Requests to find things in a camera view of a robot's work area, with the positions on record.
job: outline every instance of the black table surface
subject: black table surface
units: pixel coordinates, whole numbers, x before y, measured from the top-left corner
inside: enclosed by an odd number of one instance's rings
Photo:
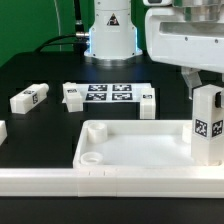
[[[221,75],[201,72],[203,84],[223,86]],[[84,104],[68,113],[62,84],[151,83],[156,119],[191,119],[192,101],[177,66],[143,56],[138,63],[107,68],[73,53],[21,53],[0,68],[0,120],[8,137],[0,168],[71,168],[86,120],[137,120],[139,103]],[[47,83],[48,97],[26,115],[12,114],[9,99],[31,84]],[[184,198],[1,197],[3,223],[223,223],[224,200]]]

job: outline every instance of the white block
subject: white block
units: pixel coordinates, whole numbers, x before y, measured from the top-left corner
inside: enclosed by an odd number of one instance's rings
[[[215,106],[220,91],[213,85],[194,91],[191,154],[204,165],[224,160],[224,110]]]
[[[143,88],[140,101],[140,119],[155,119],[156,101],[155,89]]]
[[[63,92],[69,112],[83,111],[83,99],[76,83],[63,84]]]
[[[26,114],[41,101],[47,98],[47,84],[33,84],[10,99],[12,113]]]
[[[5,126],[5,121],[0,121],[0,145],[7,137],[7,131]]]

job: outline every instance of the green background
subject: green background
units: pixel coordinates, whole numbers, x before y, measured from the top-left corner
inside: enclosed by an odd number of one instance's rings
[[[73,0],[57,0],[62,34],[75,32]],[[94,0],[80,0],[85,30],[94,22]],[[144,17],[147,7],[132,0],[132,21],[138,28],[138,42],[145,49]],[[54,0],[0,0],[0,66],[13,55],[33,51],[44,41],[58,36]]]

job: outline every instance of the warning sticker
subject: warning sticker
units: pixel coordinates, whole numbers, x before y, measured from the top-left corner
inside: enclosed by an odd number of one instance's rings
[[[115,14],[110,17],[110,20],[107,23],[107,26],[120,26]]]

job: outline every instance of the lying white block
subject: lying white block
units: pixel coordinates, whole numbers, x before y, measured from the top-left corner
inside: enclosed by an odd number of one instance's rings
[[[63,84],[63,92],[69,112],[83,111],[83,99],[76,83]]]
[[[7,137],[7,131],[5,126],[5,121],[0,121],[0,145]]]
[[[26,114],[41,101],[47,98],[49,86],[47,84],[33,84],[18,95],[10,99],[12,113]]]
[[[156,101],[155,89],[143,88],[140,101],[140,119],[155,119]]]

